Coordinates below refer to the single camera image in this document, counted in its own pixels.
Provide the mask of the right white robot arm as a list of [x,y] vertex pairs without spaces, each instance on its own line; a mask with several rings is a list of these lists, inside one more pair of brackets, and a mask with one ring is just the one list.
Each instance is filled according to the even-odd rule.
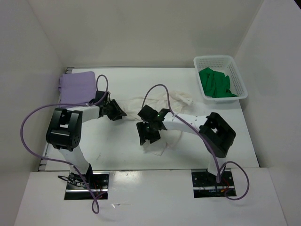
[[212,156],[207,171],[216,176],[217,183],[220,183],[226,165],[225,158],[236,138],[236,132],[218,113],[199,116],[174,113],[163,108],[159,112],[142,109],[138,116],[142,119],[136,124],[140,145],[146,141],[152,144],[160,140],[161,130],[176,130],[200,137]]

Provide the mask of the purple t-shirt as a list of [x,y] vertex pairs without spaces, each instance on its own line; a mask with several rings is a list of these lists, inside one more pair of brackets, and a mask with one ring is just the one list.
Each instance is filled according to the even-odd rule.
[[63,74],[59,81],[61,103],[82,104],[95,97],[96,79],[92,71]]

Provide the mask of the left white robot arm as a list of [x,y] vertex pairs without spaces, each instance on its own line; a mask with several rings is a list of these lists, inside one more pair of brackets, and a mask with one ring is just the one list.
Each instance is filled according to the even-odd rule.
[[74,177],[81,179],[82,175],[88,183],[91,181],[93,172],[91,164],[85,159],[79,145],[82,124],[103,116],[116,121],[127,114],[114,99],[100,106],[56,108],[46,133],[46,141],[63,155]]

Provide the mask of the cream white t-shirt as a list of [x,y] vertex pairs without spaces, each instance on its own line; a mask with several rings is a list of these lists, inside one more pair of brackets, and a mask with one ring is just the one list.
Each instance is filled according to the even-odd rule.
[[[195,105],[192,97],[184,92],[171,91],[169,93],[171,108],[176,113],[193,114],[192,108]],[[141,109],[144,97],[134,97],[131,99],[119,99],[118,103],[121,109],[127,114],[128,121],[141,121],[137,115]],[[168,108],[167,95],[165,92],[149,94],[145,104],[153,109],[160,111],[162,108]],[[150,152],[154,155],[161,156],[166,149],[171,149],[180,141],[182,132],[177,130],[161,131],[161,139],[150,144],[148,141],[143,145],[145,152]]]

